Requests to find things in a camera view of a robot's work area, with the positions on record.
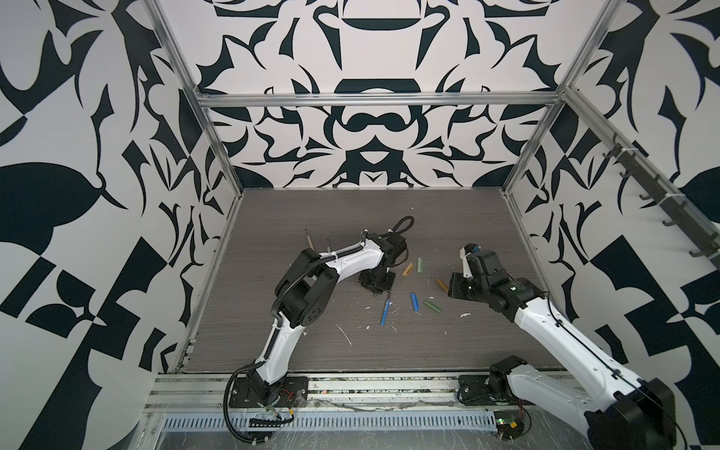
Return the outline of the dark green pen cap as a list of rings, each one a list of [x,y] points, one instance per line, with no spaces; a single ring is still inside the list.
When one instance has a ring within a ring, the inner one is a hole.
[[[424,304],[427,308],[431,309],[432,311],[434,311],[434,312],[436,312],[436,313],[438,313],[438,314],[442,314],[442,313],[443,313],[443,310],[442,310],[440,307],[438,307],[437,305],[435,305],[434,303],[432,303],[432,302],[429,301],[429,300],[424,300],[424,301],[423,301],[423,304]]]

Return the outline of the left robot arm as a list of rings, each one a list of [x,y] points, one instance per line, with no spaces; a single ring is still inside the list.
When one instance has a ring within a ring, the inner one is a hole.
[[[304,249],[275,288],[271,307],[271,332],[255,361],[230,376],[222,396],[223,422],[238,442],[256,446],[269,441],[267,432],[242,432],[232,422],[233,390],[245,384],[262,407],[272,408],[281,396],[289,363],[305,329],[326,310],[341,281],[358,277],[362,288],[373,294],[389,294],[396,278],[393,268],[409,256],[403,236],[416,220],[405,216],[380,234],[362,232],[357,243],[328,252]]]

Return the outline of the blue pen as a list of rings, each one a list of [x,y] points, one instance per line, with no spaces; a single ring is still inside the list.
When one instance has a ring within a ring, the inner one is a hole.
[[[384,301],[384,308],[382,309],[382,316],[380,320],[380,326],[385,326],[387,321],[387,316],[390,310],[390,307],[392,306],[392,294],[391,292],[388,292]]]

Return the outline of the blue pen cap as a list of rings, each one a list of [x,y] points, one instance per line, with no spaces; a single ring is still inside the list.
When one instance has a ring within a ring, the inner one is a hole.
[[[410,297],[411,297],[412,308],[414,309],[414,312],[419,312],[419,311],[420,311],[420,307],[419,307],[419,302],[418,302],[417,295],[416,295],[414,292],[411,292],[411,293],[410,293]]]

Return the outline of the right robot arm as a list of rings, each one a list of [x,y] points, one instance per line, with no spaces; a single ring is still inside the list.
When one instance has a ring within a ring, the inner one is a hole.
[[[579,382],[578,389],[543,375],[518,356],[489,368],[486,384],[462,382],[457,399],[486,395],[500,403],[528,401],[583,434],[594,449],[672,449],[689,446],[676,418],[672,390],[646,381],[583,335],[532,281],[515,279],[492,250],[464,246],[452,275],[451,298],[488,305],[533,337]]]

